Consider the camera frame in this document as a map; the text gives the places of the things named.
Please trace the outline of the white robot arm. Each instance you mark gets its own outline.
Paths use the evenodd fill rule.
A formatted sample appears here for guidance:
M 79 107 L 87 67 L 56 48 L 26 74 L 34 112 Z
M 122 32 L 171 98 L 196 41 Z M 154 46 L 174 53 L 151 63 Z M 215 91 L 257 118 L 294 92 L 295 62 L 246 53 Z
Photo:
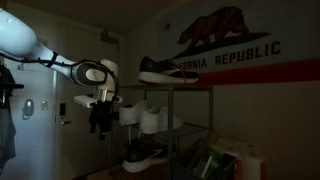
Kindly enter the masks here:
M 91 134 L 100 129 L 104 140 L 111 130 L 111 109 L 119 102 L 118 65 L 107 59 L 71 61 L 47 48 L 36 33 L 23 21 L 0 9 L 0 54 L 21 63 L 39 63 L 64 75 L 76 85 L 92 87 L 92 95 L 78 95 L 74 101 L 91 108 L 89 116 Z

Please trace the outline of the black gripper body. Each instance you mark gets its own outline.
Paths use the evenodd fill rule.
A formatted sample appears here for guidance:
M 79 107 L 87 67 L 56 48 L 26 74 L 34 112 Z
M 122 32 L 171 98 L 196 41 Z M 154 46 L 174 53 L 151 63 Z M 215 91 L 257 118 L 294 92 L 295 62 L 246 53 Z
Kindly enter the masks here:
M 103 126 L 108 132 L 111 129 L 111 108 L 113 106 L 112 102 L 102 103 L 99 101 L 98 104 L 93 106 L 93 109 L 90 114 L 95 115 L 97 124 L 96 126 Z

